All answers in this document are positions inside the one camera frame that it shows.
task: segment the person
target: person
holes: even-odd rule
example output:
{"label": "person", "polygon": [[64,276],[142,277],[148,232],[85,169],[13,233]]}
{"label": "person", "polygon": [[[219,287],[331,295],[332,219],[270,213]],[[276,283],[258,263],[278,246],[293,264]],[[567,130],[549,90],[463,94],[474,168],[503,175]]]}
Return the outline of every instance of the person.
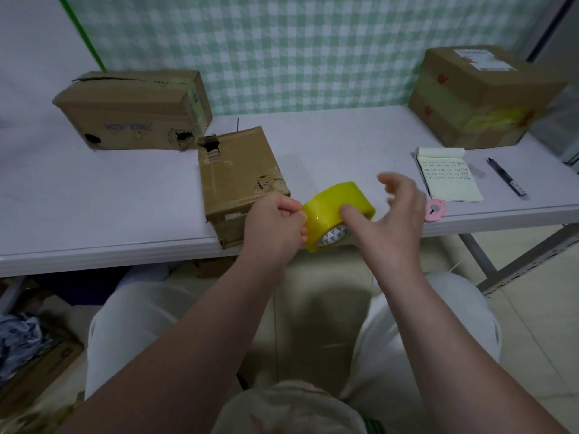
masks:
{"label": "person", "polygon": [[383,291],[340,399],[301,381],[231,398],[273,287],[307,236],[301,204],[271,193],[205,294],[136,282],[111,296],[91,325],[90,397],[59,433],[566,432],[497,363],[500,329],[476,287],[423,274],[425,195],[403,175],[378,180],[391,195],[384,218],[340,209]]}

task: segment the white table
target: white table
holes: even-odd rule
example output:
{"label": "white table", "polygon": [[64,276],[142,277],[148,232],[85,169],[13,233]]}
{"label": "white table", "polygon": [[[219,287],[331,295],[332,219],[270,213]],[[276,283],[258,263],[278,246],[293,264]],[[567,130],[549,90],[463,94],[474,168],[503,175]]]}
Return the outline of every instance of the white table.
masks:
{"label": "white table", "polygon": [[[237,124],[237,116],[216,117],[208,134],[234,131]],[[257,125],[293,197],[305,202],[333,184],[354,181],[376,217],[387,211],[376,173],[403,173],[424,190],[412,153],[440,146],[403,106],[239,116],[240,130]],[[62,123],[0,130],[0,139],[0,276],[239,252],[222,250],[205,221],[196,151],[95,152]],[[528,200],[487,166],[487,156]],[[443,219],[425,225],[425,236],[579,222],[579,176],[531,135],[516,146],[467,151],[465,160],[484,202],[448,203]],[[573,237],[575,231],[567,231],[557,247]],[[467,246],[484,265],[476,246]]]}

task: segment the person's left hand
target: person's left hand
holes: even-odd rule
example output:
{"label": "person's left hand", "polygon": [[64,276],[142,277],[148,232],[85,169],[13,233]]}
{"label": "person's left hand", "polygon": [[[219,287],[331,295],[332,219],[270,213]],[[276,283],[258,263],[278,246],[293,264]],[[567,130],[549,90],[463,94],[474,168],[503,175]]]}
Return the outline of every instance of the person's left hand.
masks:
{"label": "person's left hand", "polygon": [[247,215],[240,257],[284,269],[307,239],[307,218],[299,201],[277,192],[265,195]]}

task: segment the green striped trim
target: green striped trim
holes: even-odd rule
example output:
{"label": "green striped trim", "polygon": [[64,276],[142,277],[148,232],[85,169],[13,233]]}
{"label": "green striped trim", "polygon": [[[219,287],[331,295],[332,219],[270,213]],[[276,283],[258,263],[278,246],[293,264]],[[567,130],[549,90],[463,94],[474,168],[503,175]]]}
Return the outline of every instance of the green striped trim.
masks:
{"label": "green striped trim", "polygon": [[93,43],[90,42],[89,36],[86,34],[84,29],[82,28],[82,25],[78,21],[78,18],[76,18],[76,15],[72,11],[71,6],[68,4],[68,1],[67,0],[59,0],[59,1],[60,1],[60,4],[62,4],[62,7],[64,7],[64,10],[67,12],[68,17],[71,19],[72,23],[76,26],[76,30],[78,30],[78,33],[80,34],[82,40],[86,44],[86,47],[89,49],[94,60],[97,61],[97,64],[101,68],[101,70],[103,72],[106,72],[105,65],[101,61],[101,58],[98,56],[98,53],[93,46]]}
{"label": "green striped trim", "polygon": [[382,426],[382,424],[374,419],[370,419],[368,417],[364,417],[360,414],[362,420],[364,421],[364,425],[366,426],[366,432],[368,434],[386,434],[386,429]]}

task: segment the yellow tape on box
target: yellow tape on box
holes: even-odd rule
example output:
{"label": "yellow tape on box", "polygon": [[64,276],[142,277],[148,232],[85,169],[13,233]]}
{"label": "yellow tape on box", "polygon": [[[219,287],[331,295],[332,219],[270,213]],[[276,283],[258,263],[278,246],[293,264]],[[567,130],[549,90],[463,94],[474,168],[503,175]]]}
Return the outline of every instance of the yellow tape on box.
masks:
{"label": "yellow tape on box", "polygon": [[336,184],[318,193],[303,205],[303,211],[308,215],[306,248],[310,253],[332,247],[349,235],[340,216],[342,204],[356,207],[368,219],[376,213],[353,182]]}

